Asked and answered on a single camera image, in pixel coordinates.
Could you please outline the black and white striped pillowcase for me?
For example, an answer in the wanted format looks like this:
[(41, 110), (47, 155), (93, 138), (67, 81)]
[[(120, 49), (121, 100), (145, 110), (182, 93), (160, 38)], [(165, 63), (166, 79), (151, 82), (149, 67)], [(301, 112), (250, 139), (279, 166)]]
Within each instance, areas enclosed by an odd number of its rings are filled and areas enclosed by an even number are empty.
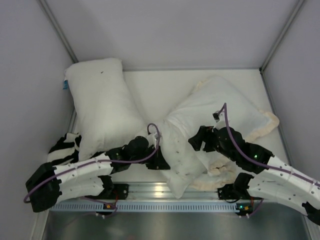
[(49, 150), (47, 162), (52, 163), (53, 166), (77, 163), (81, 140), (80, 134), (67, 132)]

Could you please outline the left aluminium frame post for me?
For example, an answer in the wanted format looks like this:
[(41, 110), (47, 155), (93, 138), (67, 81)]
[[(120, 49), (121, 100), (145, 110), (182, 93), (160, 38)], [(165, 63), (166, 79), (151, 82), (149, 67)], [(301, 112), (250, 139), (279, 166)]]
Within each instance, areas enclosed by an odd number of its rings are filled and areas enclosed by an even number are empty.
[(70, 57), (73, 64), (78, 63), (79, 60), (76, 57), (74, 50), (72, 49), (62, 27), (58, 23), (57, 18), (55, 17), (53, 11), (51, 10), (49, 4), (46, 0), (36, 0), (38, 5), (40, 6), (41, 10), (43, 11), (45, 17), (48, 19), (50, 25), (52, 26), (54, 32), (56, 33), (57, 37), (59, 38), (60, 42), (62, 43), (65, 51), (67, 52), (68, 56)]

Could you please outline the aluminium frame post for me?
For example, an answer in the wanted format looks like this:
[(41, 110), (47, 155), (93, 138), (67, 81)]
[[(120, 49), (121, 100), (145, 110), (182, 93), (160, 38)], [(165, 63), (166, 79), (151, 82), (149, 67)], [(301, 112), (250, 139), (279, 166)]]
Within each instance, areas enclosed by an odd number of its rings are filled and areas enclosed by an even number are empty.
[(288, 17), (285, 19), (284, 23), (282, 24), (280, 32), (278, 33), (275, 41), (271, 45), (270, 50), (268, 51), (266, 57), (264, 58), (262, 65), (259, 68), (259, 72), (261, 75), (264, 74), (270, 61), (272, 60), (273, 56), (276, 54), (278, 48), (282, 44), (284, 38), (286, 37), (292, 25), (294, 24), (294, 21), (296, 20), (297, 16), (303, 9), (306, 2), (307, 2), (306, 0), (296, 0), (292, 10), (290, 11)]
[(45, 17), (48, 19), (50, 25), (52, 26), (54, 32), (56, 33), (57, 37), (59, 38), (60, 42), (62, 43), (65, 51), (67, 52), (68, 56), (70, 57), (73, 64), (78, 63), (79, 60), (76, 57), (74, 50), (72, 49), (62, 27), (58, 23), (57, 18), (55, 17), (53, 11), (51, 10), (49, 4), (46, 0), (36, 0), (38, 5), (40, 6), (41, 10), (43, 11)]

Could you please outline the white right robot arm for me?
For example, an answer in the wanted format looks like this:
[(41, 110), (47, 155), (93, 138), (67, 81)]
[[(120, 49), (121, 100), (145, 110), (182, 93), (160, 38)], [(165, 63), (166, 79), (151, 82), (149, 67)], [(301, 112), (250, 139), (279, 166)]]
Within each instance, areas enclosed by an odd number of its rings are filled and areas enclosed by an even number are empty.
[(195, 151), (217, 152), (241, 169), (234, 183), (219, 189), (220, 199), (266, 199), (320, 223), (320, 183), (284, 163), (266, 148), (245, 141), (233, 128), (201, 126), (188, 139)]

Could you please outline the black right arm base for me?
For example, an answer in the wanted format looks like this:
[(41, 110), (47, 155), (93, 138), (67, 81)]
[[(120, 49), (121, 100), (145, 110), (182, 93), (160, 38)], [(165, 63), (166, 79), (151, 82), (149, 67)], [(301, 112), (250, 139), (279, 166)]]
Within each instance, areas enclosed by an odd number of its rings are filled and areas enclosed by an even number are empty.
[(251, 197), (245, 189), (237, 188), (233, 184), (226, 184), (217, 189), (218, 199), (227, 203), (236, 203), (239, 200), (250, 200)]

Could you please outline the right aluminium frame post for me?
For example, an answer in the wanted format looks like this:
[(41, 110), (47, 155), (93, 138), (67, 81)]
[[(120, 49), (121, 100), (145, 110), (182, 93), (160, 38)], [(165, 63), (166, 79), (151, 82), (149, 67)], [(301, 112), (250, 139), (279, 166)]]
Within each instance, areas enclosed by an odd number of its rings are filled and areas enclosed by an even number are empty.
[(292, 10), (290, 11), (288, 17), (285, 19), (284, 23), (282, 24), (280, 32), (278, 33), (275, 41), (271, 45), (270, 50), (268, 51), (266, 57), (264, 58), (262, 65), (259, 68), (259, 72), (261, 75), (264, 74), (270, 61), (272, 60), (273, 56), (276, 54), (278, 48), (282, 44), (284, 38), (286, 37), (292, 25), (294, 24), (294, 21), (296, 20), (297, 16), (303, 9), (306, 2), (307, 2), (306, 0), (296, 0)]

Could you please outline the aluminium mounting rail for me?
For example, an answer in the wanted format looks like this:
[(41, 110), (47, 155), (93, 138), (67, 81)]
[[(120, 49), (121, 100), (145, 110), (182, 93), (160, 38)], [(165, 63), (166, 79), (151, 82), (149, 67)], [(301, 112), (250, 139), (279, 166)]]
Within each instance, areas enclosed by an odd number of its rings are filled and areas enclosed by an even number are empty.
[[(165, 182), (115, 182), (114, 184), (128, 184), (129, 193), (125, 200), (177, 200), (173, 192)], [(180, 200), (219, 200), (218, 189), (216, 190), (196, 190), (186, 188)]]

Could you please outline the bare white pillow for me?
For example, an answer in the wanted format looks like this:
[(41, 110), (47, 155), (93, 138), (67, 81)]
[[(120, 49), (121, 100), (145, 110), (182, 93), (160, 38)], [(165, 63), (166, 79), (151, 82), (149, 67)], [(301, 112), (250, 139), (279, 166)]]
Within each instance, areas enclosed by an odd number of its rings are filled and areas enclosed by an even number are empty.
[(125, 82), (122, 61), (78, 62), (65, 70), (81, 135), (79, 160), (121, 147), (145, 127)]

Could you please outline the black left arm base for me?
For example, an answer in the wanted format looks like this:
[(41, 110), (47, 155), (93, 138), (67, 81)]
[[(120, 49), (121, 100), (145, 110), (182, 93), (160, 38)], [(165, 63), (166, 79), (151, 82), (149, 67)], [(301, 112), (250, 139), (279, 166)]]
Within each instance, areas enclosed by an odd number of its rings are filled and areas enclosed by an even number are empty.
[(126, 183), (115, 183), (105, 188), (97, 197), (100, 200), (126, 200), (129, 194), (129, 185)]

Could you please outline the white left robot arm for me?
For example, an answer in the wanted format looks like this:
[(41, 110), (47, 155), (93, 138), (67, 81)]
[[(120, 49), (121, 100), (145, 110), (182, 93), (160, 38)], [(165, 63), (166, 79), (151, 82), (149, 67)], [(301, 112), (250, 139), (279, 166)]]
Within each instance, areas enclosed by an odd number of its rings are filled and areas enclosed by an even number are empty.
[(24, 203), (40, 213), (69, 199), (116, 199), (120, 189), (114, 185), (112, 175), (128, 170), (133, 164), (142, 164), (153, 171), (170, 170), (159, 139), (138, 136), (124, 146), (97, 152), (82, 162), (42, 164), (25, 183)]

